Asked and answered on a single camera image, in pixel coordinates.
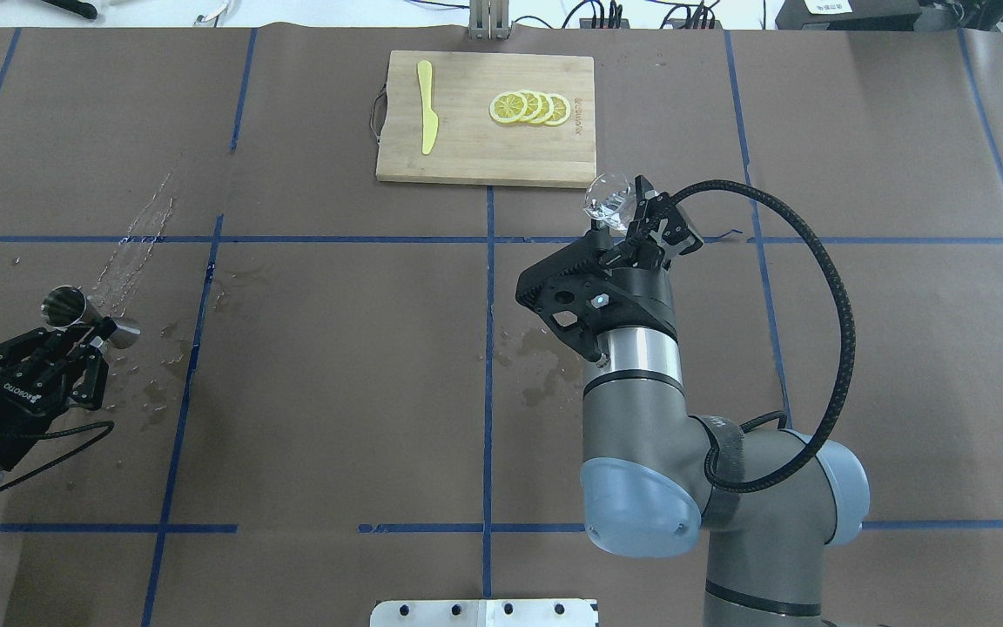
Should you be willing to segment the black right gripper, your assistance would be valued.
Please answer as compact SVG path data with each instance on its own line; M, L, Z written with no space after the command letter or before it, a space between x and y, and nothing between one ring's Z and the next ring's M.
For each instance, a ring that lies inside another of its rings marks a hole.
M588 362L608 353L600 337L625 327L644 327L677 337L669 267L696 253L704 239L680 204L660 204L660 191L636 176L636 210L623 240L623 265L604 267L614 242L609 230L592 229L519 274L515 300L533 311L565 346ZM651 225L658 209L665 215Z

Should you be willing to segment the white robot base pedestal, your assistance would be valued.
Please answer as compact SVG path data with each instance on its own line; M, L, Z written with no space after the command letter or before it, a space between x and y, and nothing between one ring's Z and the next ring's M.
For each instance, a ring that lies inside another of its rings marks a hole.
M598 626L596 600L581 598L387 600L370 626Z

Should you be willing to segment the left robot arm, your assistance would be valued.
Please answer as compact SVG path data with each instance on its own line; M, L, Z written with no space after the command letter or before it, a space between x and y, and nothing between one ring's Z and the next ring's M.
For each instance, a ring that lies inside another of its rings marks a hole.
M114 429L114 421L95 421L56 431L53 422L73 408L99 410L109 365L104 350L118 325L109 317L67 327L37 327L0 342L0 493L55 468ZM5 481L36 444L94 432L83 444L56 459Z

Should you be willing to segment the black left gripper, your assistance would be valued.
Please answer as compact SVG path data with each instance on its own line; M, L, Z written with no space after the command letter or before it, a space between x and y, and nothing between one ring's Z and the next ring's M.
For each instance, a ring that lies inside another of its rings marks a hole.
M111 432L108 421L60 431L53 422L72 408L101 408L109 372L104 351L116 329L114 319L100 318L66 329L38 327L0 342L1 469L14 469L40 441L95 431L67 453L72 457Z

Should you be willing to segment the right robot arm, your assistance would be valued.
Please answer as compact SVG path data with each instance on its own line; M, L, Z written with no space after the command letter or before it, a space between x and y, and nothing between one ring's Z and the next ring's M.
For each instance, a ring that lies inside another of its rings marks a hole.
M835 381L816 431L781 410L737 423L686 406L671 265L703 239L682 202L744 196L783 218L835 305ZM831 439L851 388L856 325L843 279L807 222L769 193L710 179L677 193L597 176L589 230L519 275L515 298L585 360L582 507L589 540L626 558L672 558L708 536L705 626L825 626L825 551L871 505L866 472Z

